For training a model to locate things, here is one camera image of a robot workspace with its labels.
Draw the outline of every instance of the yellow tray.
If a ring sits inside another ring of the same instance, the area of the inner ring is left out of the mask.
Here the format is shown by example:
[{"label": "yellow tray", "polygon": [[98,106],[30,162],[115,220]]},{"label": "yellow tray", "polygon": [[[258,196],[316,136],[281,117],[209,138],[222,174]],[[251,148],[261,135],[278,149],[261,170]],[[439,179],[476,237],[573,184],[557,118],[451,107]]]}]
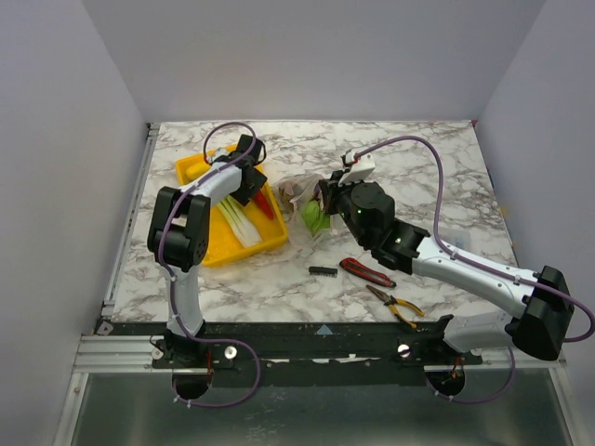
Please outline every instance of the yellow tray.
[{"label": "yellow tray", "polygon": [[[233,151],[235,144],[225,149]],[[176,173],[179,184],[185,185],[190,182],[190,179],[186,177],[186,170],[191,165],[204,162],[205,159],[202,153],[178,160],[176,162]],[[264,174],[262,166],[258,165],[257,169]],[[211,209],[208,248],[201,265],[206,267],[221,267],[241,258],[253,256],[263,251],[270,251],[287,241],[287,226],[272,194],[269,182],[265,183],[263,193],[274,213],[273,220],[270,220],[252,201],[244,208],[245,215],[257,227],[260,237],[262,237],[262,242],[249,248],[244,248],[238,239],[235,238],[235,235],[233,235],[233,231],[225,220],[225,217],[215,207]]]}]

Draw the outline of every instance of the marble table top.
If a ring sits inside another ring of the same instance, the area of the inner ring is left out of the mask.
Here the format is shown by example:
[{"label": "marble table top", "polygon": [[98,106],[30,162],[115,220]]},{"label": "marble table top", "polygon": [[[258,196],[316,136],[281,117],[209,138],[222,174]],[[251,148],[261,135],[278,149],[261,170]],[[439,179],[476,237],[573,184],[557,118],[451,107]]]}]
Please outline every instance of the marble table top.
[{"label": "marble table top", "polygon": [[[174,162],[202,149],[213,122],[162,124],[142,193],[132,239],[115,291],[113,321],[166,321],[165,281],[146,246],[157,191],[177,186]],[[347,149],[364,148],[400,135],[428,139],[443,160],[445,190],[441,228],[457,230],[470,250],[501,263],[516,265],[509,235],[470,122],[331,123],[251,122],[269,156],[263,164],[269,182],[299,173],[329,175],[341,167]],[[212,138],[212,148],[237,141],[238,128]],[[438,175],[422,145],[405,142],[374,153],[377,181],[396,202],[397,217],[430,229]],[[229,266],[200,268],[200,301],[207,321],[394,321],[369,293],[366,282],[339,270],[333,278],[311,276],[311,265],[336,266],[348,256],[395,280],[399,297],[426,312],[426,321],[444,314],[469,316],[495,307],[453,286],[380,267],[342,226],[338,235],[315,249],[290,243]],[[415,320],[408,310],[407,317]]]}]

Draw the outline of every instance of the red pepper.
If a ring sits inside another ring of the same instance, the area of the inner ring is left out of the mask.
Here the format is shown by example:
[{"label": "red pepper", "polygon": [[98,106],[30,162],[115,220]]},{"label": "red pepper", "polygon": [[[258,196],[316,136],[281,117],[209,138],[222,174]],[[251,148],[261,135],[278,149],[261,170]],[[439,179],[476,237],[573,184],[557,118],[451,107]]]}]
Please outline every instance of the red pepper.
[{"label": "red pepper", "polygon": [[269,219],[273,220],[275,218],[275,215],[272,212],[272,209],[269,206],[264,193],[262,193],[262,190],[259,190],[256,195],[252,197],[252,200],[254,200],[256,206],[258,206],[258,208],[264,212]]}]

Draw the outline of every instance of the gray wall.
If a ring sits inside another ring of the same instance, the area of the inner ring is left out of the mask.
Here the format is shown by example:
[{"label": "gray wall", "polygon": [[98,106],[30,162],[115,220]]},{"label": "gray wall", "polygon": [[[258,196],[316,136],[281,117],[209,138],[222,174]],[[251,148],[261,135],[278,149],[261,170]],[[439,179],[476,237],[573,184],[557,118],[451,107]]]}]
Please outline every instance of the gray wall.
[{"label": "gray wall", "polygon": [[78,0],[2,2],[0,60],[0,444],[50,444],[146,129]]},{"label": "gray wall", "polygon": [[145,119],[469,119],[544,0],[83,0]]},{"label": "gray wall", "polygon": [[[561,269],[595,308],[595,3],[548,0],[480,118],[478,136],[522,265]],[[579,311],[571,334],[582,333]],[[595,438],[595,342],[566,345]]]}]

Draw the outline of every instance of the transparent plastic bag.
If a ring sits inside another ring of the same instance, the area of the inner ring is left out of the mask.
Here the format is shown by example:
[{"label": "transparent plastic bag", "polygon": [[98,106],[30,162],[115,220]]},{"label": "transparent plastic bag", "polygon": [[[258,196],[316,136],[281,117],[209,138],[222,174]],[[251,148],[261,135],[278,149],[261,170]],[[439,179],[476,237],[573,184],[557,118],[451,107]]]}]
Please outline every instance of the transparent plastic bag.
[{"label": "transparent plastic bag", "polygon": [[330,228],[317,230],[312,234],[302,217],[304,207],[312,200],[320,199],[318,181],[323,178],[320,174],[293,175],[276,184],[279,201],[288,214],[285,223],[289,230],[289,242],[297,249],[312,248],[336,233],[333,230],[333,218],[330,220]]}]

